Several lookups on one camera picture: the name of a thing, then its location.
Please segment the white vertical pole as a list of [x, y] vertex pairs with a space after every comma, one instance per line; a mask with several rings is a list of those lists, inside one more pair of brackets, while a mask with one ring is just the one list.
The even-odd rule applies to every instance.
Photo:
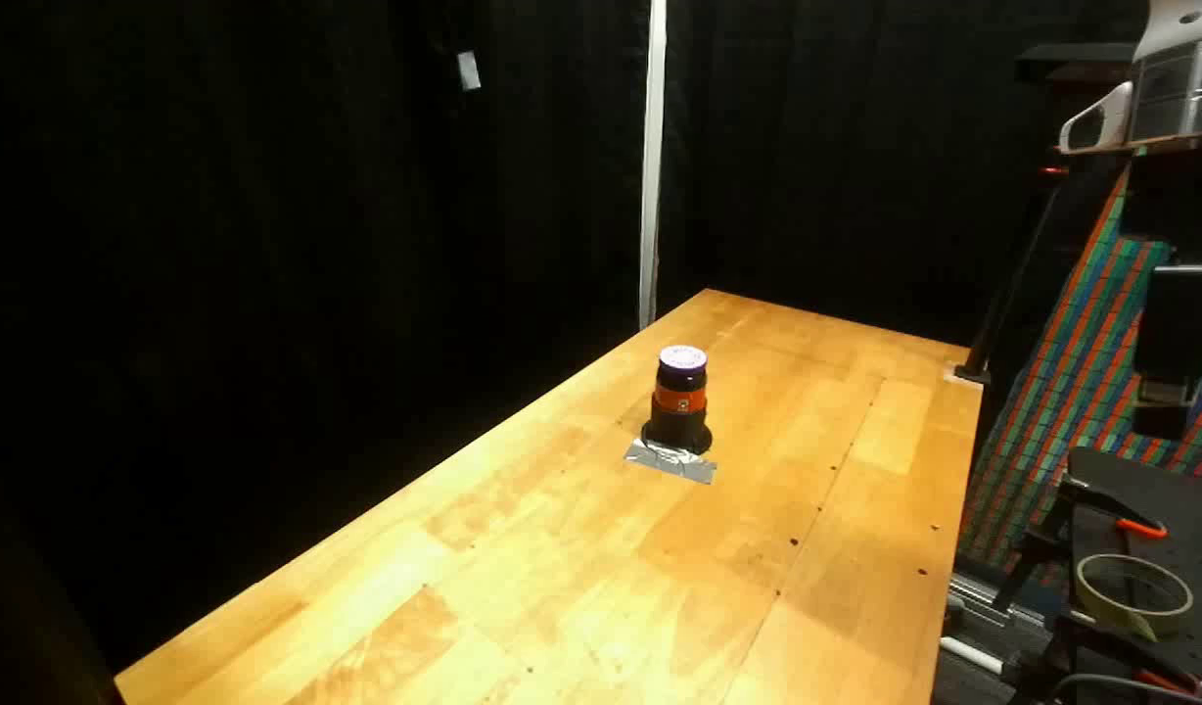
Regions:
[[640, 204], [640, 327], [658, 318], [658, 213], [663, 213], [663, 129], [666, 129], [666, 0], [645, 0], [641, 80], [641, 204]]

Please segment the roll of masking tape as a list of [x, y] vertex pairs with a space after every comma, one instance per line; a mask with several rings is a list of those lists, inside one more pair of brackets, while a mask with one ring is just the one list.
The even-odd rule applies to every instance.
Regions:
[[1137, 552], [1088, 552], [1073, 563], [1079, 608], [1142, 644], [1171, 639], [1194, 613], [1194, 589], [1160, 561]]

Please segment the white grey plastic device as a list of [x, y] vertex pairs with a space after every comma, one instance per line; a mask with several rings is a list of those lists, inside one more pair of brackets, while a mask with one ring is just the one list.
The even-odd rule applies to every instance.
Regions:
[[1202, 142], [1202, 0], [1146, 0], [1132, 75], [1056, 129], [1064, 159]]

